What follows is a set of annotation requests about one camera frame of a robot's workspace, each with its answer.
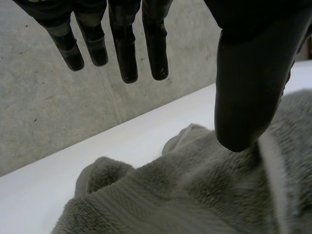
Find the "towel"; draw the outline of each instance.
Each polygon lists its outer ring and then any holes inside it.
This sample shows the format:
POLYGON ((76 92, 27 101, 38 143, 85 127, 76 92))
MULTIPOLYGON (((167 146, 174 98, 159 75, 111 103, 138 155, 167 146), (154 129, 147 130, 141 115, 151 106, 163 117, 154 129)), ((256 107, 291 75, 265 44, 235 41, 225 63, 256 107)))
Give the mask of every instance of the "towel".
POLYGON ((141 168, 97 159, 52 233, 312 233, 312 91, 282 98, 268 131, 240 153, 191 124, 141 168))

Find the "white surface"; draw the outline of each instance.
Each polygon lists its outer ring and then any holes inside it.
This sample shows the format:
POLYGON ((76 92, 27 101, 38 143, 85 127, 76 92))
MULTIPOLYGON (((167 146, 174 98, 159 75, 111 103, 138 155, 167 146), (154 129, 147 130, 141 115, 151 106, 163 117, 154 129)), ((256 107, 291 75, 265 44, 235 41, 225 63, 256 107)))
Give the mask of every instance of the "white surface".
MULTIPOLYGON (((285 94, 312 88, 312 62, 295 63, 285 94)), ((191 122, 214 128, 215 85, 0 177, 0 234, 47 234, 73 197, 81 170, 100 156, 142 166, 191 122)))

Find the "gray concrete wall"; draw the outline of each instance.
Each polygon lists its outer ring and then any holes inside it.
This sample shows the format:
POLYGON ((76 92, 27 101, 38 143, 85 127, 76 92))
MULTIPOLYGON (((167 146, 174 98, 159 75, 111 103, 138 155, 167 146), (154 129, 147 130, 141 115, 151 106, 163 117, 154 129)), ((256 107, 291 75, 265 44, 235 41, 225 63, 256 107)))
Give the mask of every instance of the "gray concrete wall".
POLYGON ((202 0, 176 0, 168 31, 169 78, 152 78, 140 12, 134 23, 139 80, 122 82, 105 13, 109 63, 95 67, 75 20, 85 68, 71 72, 52 40, 10 0, 0 1, 0 176, 215 81, 220 29, 202 0))

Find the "robotic hand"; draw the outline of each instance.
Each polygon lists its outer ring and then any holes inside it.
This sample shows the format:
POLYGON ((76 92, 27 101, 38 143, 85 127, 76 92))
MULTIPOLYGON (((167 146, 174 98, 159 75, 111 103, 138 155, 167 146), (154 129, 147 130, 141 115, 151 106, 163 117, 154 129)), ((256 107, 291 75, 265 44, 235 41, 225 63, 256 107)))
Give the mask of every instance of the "robotic hand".
MULTIPOLYGON (((75 13, 95 66, 108 62, 101 20, 106 0, 13 0, 42 25, 68 67, 84 62, 70 27, 75 13)), ((142 0, 142 18, 152 75, 168 76, 164 26, 172 0, 142 0)), ((222 28, 217 53, 215 130, 218 140, 239 152, 268 128, 280 102, 294 57, 312 34, 312 0, 205 0, 222 28)), ((140 0, 108 0, 121 77, 137 80, 132 31, 140 0)))

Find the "gray towel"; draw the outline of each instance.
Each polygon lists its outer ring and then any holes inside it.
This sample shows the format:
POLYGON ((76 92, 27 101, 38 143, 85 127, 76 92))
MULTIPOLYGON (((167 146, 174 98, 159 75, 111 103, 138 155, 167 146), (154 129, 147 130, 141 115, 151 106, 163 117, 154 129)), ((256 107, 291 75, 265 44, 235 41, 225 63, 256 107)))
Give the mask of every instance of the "gray towel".
POLYGON ((268 132, 241 153, 191 124, 141 168, 99 158, 53 233, 312 233, 312 91, 284 97, 268 132))

